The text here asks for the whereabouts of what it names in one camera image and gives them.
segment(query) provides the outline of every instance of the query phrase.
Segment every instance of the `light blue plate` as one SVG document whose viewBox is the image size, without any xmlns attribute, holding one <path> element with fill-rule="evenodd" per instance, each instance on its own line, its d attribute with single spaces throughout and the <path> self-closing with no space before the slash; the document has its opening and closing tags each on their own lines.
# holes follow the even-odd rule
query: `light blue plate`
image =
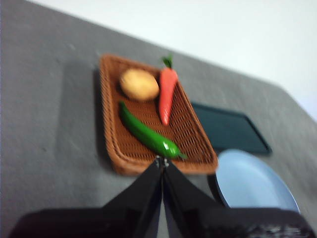
<svg viewBox="0 0 317 238">
<path fill-rule="evenodd" d="M 283 180 L 257 157 L 230 149 L 218 158 L 218 191 L 229 207 L 276 207 L 300 212 Z"/>
</svg>

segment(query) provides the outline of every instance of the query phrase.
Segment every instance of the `table surface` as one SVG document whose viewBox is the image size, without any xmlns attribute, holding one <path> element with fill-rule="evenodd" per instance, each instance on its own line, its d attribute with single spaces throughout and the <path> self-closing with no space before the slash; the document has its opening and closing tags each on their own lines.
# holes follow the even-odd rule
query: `table surface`
<svg viewBox="0 0 317 238">
<path fill-rule="evenodd" d="M 135 177 L 111 168 L 98 61 L 112 53 L 161 66 L 169 50 L 19 0 L 1 2 L 1 237 L 25 213 L 100 207 Z M 272 147 L 261 157 L 317 230 L 317 124 L 279 87 L 178 53 L 194 102 L 244 112 Z M 188 176 L 211 196 L 206 176 Z M 168 237 L 161 209 L 158 237 Z"/>
</svg>

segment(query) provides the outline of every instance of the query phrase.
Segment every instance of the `woven tray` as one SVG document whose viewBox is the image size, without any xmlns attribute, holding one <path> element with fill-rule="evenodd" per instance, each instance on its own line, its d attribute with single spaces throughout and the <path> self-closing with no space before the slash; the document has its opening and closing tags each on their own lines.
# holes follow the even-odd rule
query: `woven tray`
<svg viewBox="0 0 317 238">
<path fill-rule="evenodd" d="M 173 163 L 187 174 L 212 174 L 218 165 L 217 156 L 180 83 L 174 91 L 169 126 L 159 119 L 158 99 L 140 103 L 129 100 L 121 91 L 121 74 L 129 68 L 139 68 L 159 79 L 159 69 L 113 55 L 103 55 L 100 74 L 103 98 L 105 137 L 108 154 L 119 174 L 142 173 L 155 159 L 155 153 L 141 144 L 122 124 L 119 101 L 148 127 L 174 141 L 188 159 L 174 159 Z"/>
</svg>

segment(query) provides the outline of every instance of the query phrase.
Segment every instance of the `green chili pepper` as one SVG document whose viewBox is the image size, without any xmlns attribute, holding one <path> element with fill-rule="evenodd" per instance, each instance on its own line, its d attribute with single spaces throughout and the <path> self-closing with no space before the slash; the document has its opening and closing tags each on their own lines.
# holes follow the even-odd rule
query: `green chili pepper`
<svg viewBox="0 0 317 238">
<path fill-rule="evenodd" d="M 128 130 L 149 149 L 166 158 L 177 156 L 183 159 L 187 158 L 173 141 L 156 133 L 133 116 L 124 102 L 120 102 L 120 116 Z"/>
</svg>

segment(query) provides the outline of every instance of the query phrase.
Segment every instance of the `carrot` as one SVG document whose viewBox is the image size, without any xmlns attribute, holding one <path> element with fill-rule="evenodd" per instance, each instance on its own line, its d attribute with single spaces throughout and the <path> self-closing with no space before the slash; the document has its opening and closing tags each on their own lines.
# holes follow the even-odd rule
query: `carrot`
<svg viewBox="0 0 317 238">
<path fill-rule="evenodd" d="M 172 55 L 163 57 L 162 60 L 166 67 L 160 72 L 160 96 L 158 110 L 163 125 L 168 125 L 173 103 L 174 88 L 178 81 L 178 76 L 176 71 L 172 69 Z"/>
</svg>

